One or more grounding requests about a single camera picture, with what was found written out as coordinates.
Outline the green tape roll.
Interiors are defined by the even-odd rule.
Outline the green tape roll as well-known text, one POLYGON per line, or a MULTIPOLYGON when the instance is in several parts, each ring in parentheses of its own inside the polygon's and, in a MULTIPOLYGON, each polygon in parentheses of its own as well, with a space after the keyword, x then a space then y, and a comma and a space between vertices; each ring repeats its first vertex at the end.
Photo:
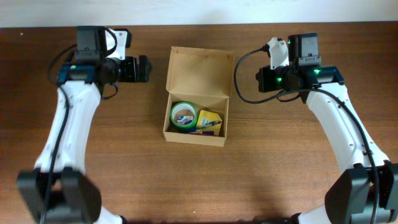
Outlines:
POLYGON ((172 109, 170 110, 170 120, 172 124, 178 129, 178 130, 186 130, 190 128, 194 128, 197 124, 197 119, 198 119, 198 113, 197 109, 195 106, 187 101, 180 101, 176 104, 173 105, 172 109), (179 126, 177 124, 177 117, 178 116, 193 116, 193 122, 188 125, 188 126, 179 126))

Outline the small blue white box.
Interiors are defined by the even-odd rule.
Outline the small blue white box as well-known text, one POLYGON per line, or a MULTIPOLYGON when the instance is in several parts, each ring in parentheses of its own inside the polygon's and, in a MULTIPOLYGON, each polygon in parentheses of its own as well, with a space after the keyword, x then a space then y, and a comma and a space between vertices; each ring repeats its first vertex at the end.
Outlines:
POLYGON ((178 116, 177 117, 177 124, 179 126, 188 126, 193 122, 194 117, 193 116, 178 116))

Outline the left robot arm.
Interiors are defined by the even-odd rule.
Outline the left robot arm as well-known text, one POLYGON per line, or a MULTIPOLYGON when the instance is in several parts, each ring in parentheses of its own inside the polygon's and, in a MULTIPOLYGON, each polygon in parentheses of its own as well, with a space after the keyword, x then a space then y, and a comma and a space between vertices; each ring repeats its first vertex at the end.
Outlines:
POLYGON ((57 88, 52 127, 34 168, 20 171, 16 180, 36 223, 126 223, 104 207, 100 190, 86 176, 85 154, 104 89, 149 80, 149 59, 126 55, 131 42, 128 29, 79 26, 76 43, 54 58, 61 67, 47 72, 57 88))

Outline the brown cardboard box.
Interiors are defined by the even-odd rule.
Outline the brown cardboard box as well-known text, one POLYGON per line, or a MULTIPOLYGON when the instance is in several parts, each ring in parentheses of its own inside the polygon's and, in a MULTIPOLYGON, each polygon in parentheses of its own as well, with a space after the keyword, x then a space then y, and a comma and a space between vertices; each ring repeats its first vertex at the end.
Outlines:
POLYGON ((167 142, 221 146, 228 130, 229 98, 231 96, 234 53, 226 50, 171 47, 166 90, 169 93, 163 127, 167 142), (219 135, 183 134, 174 125, 172 108, 188 102, 196 111, 219 114, 222 123, 219 135))

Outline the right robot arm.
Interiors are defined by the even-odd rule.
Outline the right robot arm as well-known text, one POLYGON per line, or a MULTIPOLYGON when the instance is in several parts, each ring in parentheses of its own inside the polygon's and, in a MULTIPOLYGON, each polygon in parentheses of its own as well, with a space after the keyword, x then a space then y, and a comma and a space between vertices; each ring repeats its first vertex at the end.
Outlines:
POLYGON ((397 164, 366 131, 337 67, 322 65, 317 34, 273 37, 260 51, 270 64, 256 75, 259 91, 300 98, 319 120, 340 170, 323 205, 293 215, 292 223, 397 221, 397 164))

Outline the yellow spiral notepad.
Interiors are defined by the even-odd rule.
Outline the yellow spiral notepad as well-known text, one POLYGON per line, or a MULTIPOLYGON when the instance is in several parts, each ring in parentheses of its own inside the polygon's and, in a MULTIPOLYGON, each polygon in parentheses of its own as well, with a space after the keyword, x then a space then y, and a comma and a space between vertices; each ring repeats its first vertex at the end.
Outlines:
POLYGON ((205 134, 212 134, 218 136, 220 134, 222 119, 218 113, 214 113, 211 111, 200 110, 197 125, 196 127, 205 126, 208 123, 215 122, 212 126, 207 126, 206 128, 199 129, 199 132, 203 132, 205 134))

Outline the blue white marker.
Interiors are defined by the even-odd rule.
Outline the blue white marker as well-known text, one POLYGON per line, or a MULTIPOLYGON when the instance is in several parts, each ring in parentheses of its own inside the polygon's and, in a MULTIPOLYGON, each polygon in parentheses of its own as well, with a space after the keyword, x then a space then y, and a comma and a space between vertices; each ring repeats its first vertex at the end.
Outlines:
POLYGON ((189 134, 202 135, 202 136, 215 136, 214 131, 195 131, 195 132, 190 132, 189 134))

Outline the blue ballpoint pen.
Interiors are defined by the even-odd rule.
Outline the blue ballpoint pen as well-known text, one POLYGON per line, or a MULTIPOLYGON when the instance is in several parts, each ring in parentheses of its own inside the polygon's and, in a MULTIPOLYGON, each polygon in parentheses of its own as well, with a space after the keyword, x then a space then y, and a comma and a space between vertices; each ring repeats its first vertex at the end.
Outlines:
POLYGON ((216 124, 221 124, 221 123, 222 123, 222 121, 212 121, 207 124, 201 125, 199 127, 194 127, 194 128, 183 130, 182 133, 192 133, 192 132, 195 132, 196 130, 204 129, 204 128, 207 128, 210 126, 215 126, 216 124))

